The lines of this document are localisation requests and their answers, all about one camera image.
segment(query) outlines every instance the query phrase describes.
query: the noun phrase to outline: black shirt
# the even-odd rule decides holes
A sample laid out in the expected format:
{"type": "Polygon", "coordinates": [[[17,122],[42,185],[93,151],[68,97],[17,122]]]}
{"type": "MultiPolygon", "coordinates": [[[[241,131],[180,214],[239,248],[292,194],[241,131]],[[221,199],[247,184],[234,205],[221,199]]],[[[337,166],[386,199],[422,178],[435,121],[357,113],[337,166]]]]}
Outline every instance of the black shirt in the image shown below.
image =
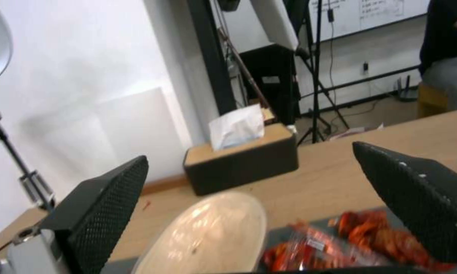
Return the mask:
{"type": "Polygon", "coordinates": [[[421,48],[421,74],[443,59],[457,57],[457,0],[432,0],[428,7],[425,41],[421,48]]]}

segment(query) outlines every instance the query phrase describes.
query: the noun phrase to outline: gray pants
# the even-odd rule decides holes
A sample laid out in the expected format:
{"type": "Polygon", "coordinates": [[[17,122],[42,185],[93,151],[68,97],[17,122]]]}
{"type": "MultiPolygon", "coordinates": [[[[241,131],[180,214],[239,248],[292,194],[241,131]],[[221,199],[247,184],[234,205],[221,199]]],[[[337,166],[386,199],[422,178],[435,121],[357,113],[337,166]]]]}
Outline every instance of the gray pants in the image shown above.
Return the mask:
{"type": "Polygon", "coordinates": [[[435,62],[423,75],[423,82],[448,97],[448,109],[457,110],[457,58],[435,62]]]}

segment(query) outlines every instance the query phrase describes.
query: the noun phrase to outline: plastic bag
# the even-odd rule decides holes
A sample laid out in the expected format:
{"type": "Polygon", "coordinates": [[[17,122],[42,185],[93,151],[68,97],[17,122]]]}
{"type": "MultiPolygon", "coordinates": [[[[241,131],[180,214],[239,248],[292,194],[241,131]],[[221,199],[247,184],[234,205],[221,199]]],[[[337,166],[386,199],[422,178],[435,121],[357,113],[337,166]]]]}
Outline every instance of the plastic bag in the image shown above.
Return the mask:
{"type": "Polygon", "coordinates": [[[390,262],[383,256],[362,251],[324,232],[303,224],[293,226],[280,268],[286,271],[331,269],[362,266],[385,266],[390,262]]]}

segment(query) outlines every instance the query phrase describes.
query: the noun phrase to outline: person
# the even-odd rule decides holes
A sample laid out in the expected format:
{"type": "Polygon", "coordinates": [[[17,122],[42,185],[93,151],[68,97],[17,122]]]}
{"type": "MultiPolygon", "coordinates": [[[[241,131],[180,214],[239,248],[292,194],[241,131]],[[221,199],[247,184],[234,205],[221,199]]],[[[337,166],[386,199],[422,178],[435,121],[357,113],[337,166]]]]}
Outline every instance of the person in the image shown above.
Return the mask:
{"type": "Polygon", "coordinates": [[[457,110],[457,0],[431,0],[421,49],[423,82],[448,97],[457,110]]]}

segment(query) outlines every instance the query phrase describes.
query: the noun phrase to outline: wall socket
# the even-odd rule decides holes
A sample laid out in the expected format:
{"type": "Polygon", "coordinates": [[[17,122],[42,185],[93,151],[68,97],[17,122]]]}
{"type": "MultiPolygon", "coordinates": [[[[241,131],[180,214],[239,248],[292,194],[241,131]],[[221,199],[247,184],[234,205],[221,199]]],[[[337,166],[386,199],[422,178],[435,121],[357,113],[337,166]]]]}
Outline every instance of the wall socket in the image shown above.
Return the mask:
{"type": "Polygon", "coordinates": [[[364,75],[367,75],[369,73],[369,63],[366,61],[364,62],[364,65],[362,66],[362,72],[364,75]]]}

